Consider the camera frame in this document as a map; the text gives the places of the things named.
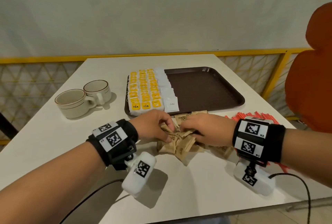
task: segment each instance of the white table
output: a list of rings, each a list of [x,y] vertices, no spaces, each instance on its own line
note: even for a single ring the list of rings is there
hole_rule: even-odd
[[[131,70],[199,66],[217,70],[246,100],[241,107],[210,113],[231,117],[238,111],[258,111],[269,113],[281,124],[293,128],[212,54],[88,59],[0,153],[0,189],[81,144],[92,129],[111,120],[128,118],[124,104],[127,76]],[[96,79],[107,80],[116,94],[110,107],[95,109],[78,120],[64,118],[54,104],[55,96],[68,89],[82,88],[85,83]],[[153,152],[154,149],[155,143],[139,146],[140,151]],[[155,173],[153,176],[151,174],[149,186],[139,201],[131,196],[126,197],[127,193],[121,191],[120,185],[109,185],[77,209],[68,219],[69,223],[153,223],[218,213],[234,214],[307,199],[303,184],[296,178],[286,176],[276,178],[277,189],[270,196],[255,194],[233,177],[236,156],[234,153],[232,155],[230,161],[226,161],[210,152],[198,153],[187,167],[172,155],[158,155]],[[267,169],[281,172],[274,164]],[[123,176],[123,172],[115,172],[110,167],[99,185]],[[332,189],[310,179],[306,181],[313,199],[332,196]]]

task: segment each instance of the wristband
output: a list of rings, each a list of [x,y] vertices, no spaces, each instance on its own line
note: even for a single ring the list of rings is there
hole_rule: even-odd
[[[280,162],[285,127],[272,120],[256,117],[240,119],[233,135],[238,156],[266,166],[268,161]]]
[[[86,141],[95,147],[108,167],[117,157],[120,158],[127,153],[129,148],[138,141],[138,137],[135,127],[129,121],[121,119],[94,129]]]

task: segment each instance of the mug rim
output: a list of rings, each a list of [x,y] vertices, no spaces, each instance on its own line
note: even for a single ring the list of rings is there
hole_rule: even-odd
[[[81,90],[83,91],[83,96],[81,98],[79,98],[78,100],[74,101],[74,102],[70,102],[70,103],[59,103],[56,101],[56,99],[62,95],[63,93],[65,92],[68,92],[68,91],[72,91],[72,90]],[[78,102],[80,102],[84,97],[86,96],[86,92],[83,90],[83,89],[80,89],[80,88],[73,88],[73,89],[69,89],[69,90],[66,90],[66,91],[63,91],[62,93],[58,94],[55,99],[54,99],[54,102],[57,104],[57,105],[60,105],[60,106],[69,106],[69,105],[74,105]]]
[[[86,85],[88,85],[89,83],[92,83],[92,82],[94,82],[94,81],[98,81],[98,80],[92,80],[92,81],[90,81],[90,82],[86,83],[86,84],[84,85],[84,87],[83,87],[83,91],[84,91],[84,92],[86,92],[86,93],[89,93],[89,94],[91,94],[91,93],[96,93],[96,92],[103,91],[104,89],[106,89],[106,88],[109,86],[109,85],[108,85],[108,82],[107,82],[106,80],[101,80],[101,81],[104,81],[104,82],[106,82],[106,87],[104,87],[104,88],[102,88],[102,89],[100,89],[100,90],[97,90],[97,91],[93,91],[93,92],[86,91],[86,90],[85,90],[85,86],[86,86]]]

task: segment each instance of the forearm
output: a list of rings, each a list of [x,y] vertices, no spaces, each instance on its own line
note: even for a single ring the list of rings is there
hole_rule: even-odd
[[[0,191],[1,223],[59,223],[104,171],[90,143],[77,146]]]
[[[287,129],[282,163],[332,187],[332,134]]]

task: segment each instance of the person's right forearm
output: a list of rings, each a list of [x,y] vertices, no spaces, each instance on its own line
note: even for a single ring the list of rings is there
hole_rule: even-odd
[[[287,129],[281,162],[332,187],[332,134]]]

